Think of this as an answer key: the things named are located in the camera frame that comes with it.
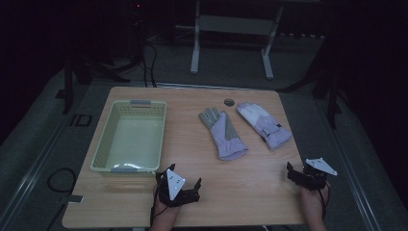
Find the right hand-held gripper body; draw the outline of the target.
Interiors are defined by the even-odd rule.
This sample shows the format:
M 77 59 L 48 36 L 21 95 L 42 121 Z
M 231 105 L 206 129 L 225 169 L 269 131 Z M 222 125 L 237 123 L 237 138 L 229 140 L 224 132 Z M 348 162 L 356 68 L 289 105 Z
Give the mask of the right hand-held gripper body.
M 307 159 L 303 171 L 296 173 L 295 183 L 309 191 L 322 190 L 325 188 L 328 174 L 337 176 L 338 171 L 322 158 Z

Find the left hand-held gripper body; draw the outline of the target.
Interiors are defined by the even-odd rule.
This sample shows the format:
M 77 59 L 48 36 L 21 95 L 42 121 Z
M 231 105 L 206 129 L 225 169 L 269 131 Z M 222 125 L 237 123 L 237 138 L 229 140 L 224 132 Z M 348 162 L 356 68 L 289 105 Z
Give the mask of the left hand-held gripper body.
M 156 195 L 167 207 L 180 207 L 197 202 L 200 198 L 199 192 L 194 193 L 191 189 L 183 190 L 186 179 L 174 171 L 157 173 L 156 182 Z

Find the pale green plastic basket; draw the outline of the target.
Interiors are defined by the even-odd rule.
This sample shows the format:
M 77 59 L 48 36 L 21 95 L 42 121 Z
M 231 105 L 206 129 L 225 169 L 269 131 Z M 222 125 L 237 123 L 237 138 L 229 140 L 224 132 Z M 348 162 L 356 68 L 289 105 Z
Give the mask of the pale green plastic basket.
M 106 175 L 154 174 L 160 167 L 166 102 L 113 102 L 90 168 Z

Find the lilac glove with white back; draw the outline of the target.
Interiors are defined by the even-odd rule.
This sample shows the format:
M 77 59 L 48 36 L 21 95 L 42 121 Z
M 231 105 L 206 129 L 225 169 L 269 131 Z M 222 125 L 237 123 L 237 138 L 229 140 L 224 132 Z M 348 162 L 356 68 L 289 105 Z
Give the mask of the lilac glove with white back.
M 292 137 L 292 133 L 263 107 L 252 102 L 238 105 L 238 113 L 261 136 L 270 150 L 273 150 Z

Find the lilac glove with grey palm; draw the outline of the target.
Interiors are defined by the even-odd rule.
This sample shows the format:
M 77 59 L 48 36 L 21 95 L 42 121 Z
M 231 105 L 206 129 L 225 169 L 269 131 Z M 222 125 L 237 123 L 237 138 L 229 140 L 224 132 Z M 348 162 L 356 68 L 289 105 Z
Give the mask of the lilac glove with grey palm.
M 247 153 L 247 146 L 240 139 L 226 112 L 220 112 L 217 108 L 206 108 L 198 116 L 209 129 L 216 144 L 218 158 L 220 160 L 236 160 Z

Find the person's right hand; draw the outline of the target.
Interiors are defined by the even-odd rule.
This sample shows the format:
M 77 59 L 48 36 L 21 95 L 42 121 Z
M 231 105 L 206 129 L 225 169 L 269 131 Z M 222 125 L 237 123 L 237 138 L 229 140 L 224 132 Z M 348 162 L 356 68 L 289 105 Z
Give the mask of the person's right hand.
M 319 191 L 309 191 L 300 188 L 301 210 L 305 218 L 317 217 L 323 218 L 323 212 L 329 198 L 328 187 Z

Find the person's left hand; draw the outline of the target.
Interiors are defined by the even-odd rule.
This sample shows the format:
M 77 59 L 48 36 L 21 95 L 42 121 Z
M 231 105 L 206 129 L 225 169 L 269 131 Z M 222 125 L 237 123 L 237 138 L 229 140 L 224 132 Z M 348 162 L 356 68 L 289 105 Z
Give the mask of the person's left hand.
M 154 205 L 153 205 L 154 211 L 153 211 L 153 222 L 155 221 L 164 221 L 168 223 L 173 223 L 175 224 L 177 217 L 179 215 L 179 212 L 181 210 L 180 207 L 167 207 L 164 203 L 160 201 L 159 196 L 155 196 L 154 199 Z

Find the black tripod stand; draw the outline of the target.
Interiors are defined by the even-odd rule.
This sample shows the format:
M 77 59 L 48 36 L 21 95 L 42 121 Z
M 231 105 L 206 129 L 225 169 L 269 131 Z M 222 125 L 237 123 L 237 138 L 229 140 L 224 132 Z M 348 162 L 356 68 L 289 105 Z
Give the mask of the black tripod stand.
M 338 70 L 338 62 L 335 60 L 340 48 L 338 36 L 333 34 L 326 36 L 305 76 L 300 81 L 277 90 L 278 92 L 291 92 L 315 82 L 312 96 L 315 99 L 328 96 L 326 117 L 332 129 L 337 128 L 335 115 L 340 110 L 337 104 L 340 71 Z
M 134 62 L 130 62 L 120 67 L 107 68 L 97 60 L 92 59 L 91 57 L 84 54 L 73 53 L 67 55 L 64 59 L 64 88 L 62 90 L 59 90 L 56 95 L 57 98 L 60 98 L 64 101 L 63 114 L 67 115 L 73 105 L 73 75 L 77 76 L 78 82 L 80 84 L 88 85 L 92 80 L 92 77 L 89 74 L 89 68 L 91 68 L 99 71 L 109 79 L 117 82 L 128 83 L 129 80 L 120 77 L 118 73 L 135 67 L 136 65 L 137 64 Z

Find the metal floor rail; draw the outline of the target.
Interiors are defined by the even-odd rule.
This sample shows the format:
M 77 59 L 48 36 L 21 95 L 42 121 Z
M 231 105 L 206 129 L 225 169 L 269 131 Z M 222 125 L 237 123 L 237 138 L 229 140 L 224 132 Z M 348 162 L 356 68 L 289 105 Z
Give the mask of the metal floor rail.
M 351 162 L 348 158 L 348 153 L 344 148 L 344 145 L 340 139 L 338 132 L 335 129 L 332 129 L 330 123 L 327 121 L 323 105 L 317 102 L 317 107 L 319 109 L 319 114 L 322 117 L 323 122 L 327 127 L 331 139 L 334 143 L 335 149 L 338 155 L 340 156 L 344 177 L 346 178 L 347 184 L 350 187 L 354 201 L 362 216 L 367 231 L 382 231 L 378 223 L 378 220 L 370 206 L 367 194 L 364 191 L 357 177 L 357 174 L 351 165 Z
M 40 174 L 42 173 L 47 159 L 50 156 L 52 149 L 55 146 L 56 141 L 64 130 L 64 124 L 58 125 L 50 138 L 47 140 L 44 147 L 41 149 L 36 161 L 30 166 L 27 173 L 24 175 L 20 184 L 18 185 L 12 199 L 7 204 L 3 214 L 0 216 L 0 231 L 10 231 L 13 226 L 13 221 L 17 218 L 21 211 L 21 208 L 28 199 L 31 191 L 36 185 Z

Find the white metal stand frame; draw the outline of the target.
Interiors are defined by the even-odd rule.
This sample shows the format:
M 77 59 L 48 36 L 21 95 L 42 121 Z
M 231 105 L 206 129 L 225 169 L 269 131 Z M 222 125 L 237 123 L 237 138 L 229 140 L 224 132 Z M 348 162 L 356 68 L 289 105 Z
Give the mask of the white metal stand frame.
M 268 43 L 261 48 L 260 52 L 266 78 L 268 80 L 273 79 L 274 74 L 271 67 L 271 60 L 269 59 L 269 53 L 271 51 L 274 38 L 276 37 L 284 8 L 279 6 L 273 19 L 242 18 L 203 14 L 201 12 L 202 1 L 203 0 L 194 0 L 194 26 L 192 27 L 193 47 L 190 73 L 198 73 L 200 59 L 200 33 L 202 31 L 207 31 L 266 36 L 268 38 Z

